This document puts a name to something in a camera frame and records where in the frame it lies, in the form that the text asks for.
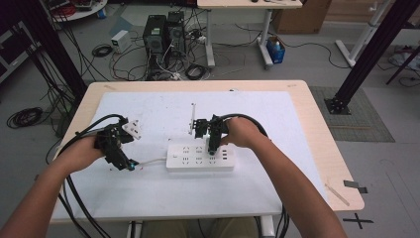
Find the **forearm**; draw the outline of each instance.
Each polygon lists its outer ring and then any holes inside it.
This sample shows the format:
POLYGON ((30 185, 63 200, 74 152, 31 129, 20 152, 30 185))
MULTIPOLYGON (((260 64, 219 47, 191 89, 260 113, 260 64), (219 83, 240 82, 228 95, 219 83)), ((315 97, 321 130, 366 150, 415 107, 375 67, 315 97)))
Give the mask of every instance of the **forearm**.
POLYGON ((45 237, 66 173, 52 163, 0 230, 0 237, 45 237))
POLYGON ((252 147, 302 237, 346 237, 329 205, 303 172, 268 138, 252 147))

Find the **box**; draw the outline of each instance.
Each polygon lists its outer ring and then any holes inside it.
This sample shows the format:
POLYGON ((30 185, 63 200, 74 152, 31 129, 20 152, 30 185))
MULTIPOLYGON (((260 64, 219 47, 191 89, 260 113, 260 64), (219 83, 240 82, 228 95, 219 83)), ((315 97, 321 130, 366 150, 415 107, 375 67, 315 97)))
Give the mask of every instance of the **box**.
POLYGON ((278 37, 270 37, 266 41, 266 49, 268 50, 269 56, 273 63, 282 63, 284 58, 284 53, 286 49, 284 47, 283 42, 278 37), (275 43, 280 43, 280 51, 277 50, 275 47, 275 43))
POLYGON ((319 33, 331 1, 306 1, 302 8, 275 11, 272 20, 275 31, 280 34, 319 33))

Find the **person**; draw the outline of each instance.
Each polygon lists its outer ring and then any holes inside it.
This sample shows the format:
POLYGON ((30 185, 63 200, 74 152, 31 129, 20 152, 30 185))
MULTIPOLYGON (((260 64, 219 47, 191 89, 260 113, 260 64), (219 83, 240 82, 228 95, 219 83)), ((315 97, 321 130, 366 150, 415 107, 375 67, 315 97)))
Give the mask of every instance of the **person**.
MULTIPOLYGON (((222 138, 221 145, 233 143, 238 147, 250 148, 256 154, 302 237, 347 237, 336 214, 310 180, 269 138, 260 133, 253 122, 235 117, 226 123, 229 134, 222 138)), ((94 137, 75 142, 42 172, 0 230, 0 238, 46 236, 64 179, 103 156, 93 148, 93 144, 94 137)), ((231 221, 221 220, 228 226, 231 221)), ((235 237, 234 233, 230 230, 226 234, 235 237)))

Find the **hand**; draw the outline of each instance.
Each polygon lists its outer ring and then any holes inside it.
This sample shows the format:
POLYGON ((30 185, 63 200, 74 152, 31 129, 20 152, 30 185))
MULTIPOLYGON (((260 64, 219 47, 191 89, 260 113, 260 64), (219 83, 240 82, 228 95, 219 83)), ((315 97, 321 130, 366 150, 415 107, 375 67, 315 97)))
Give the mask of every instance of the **hand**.
POLYGON ((220 145, 233 143, 238 147, 252 148, 255 141, 265 138, 259 128, 250 120, 243 117, 234 117, 226 120, 229 134, 222 138, 220 145))
POLYGON ((60 166, 68 175, 86 169, 104 156, 100 150, 93 147, 95 138, 89 136, 74 142, 52 162, 52 165, 60 166))

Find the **power strip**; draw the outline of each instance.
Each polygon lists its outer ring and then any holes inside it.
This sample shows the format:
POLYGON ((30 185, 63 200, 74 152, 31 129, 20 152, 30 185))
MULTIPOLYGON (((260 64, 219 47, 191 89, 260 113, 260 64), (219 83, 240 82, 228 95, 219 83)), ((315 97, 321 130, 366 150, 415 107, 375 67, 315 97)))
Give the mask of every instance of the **power strip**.
POLYGON ((169 145, 166 167, 170 172, 220 172, 232 171, 235 153, 232 148, 220 147, 210 156, 205 146, 169 145))

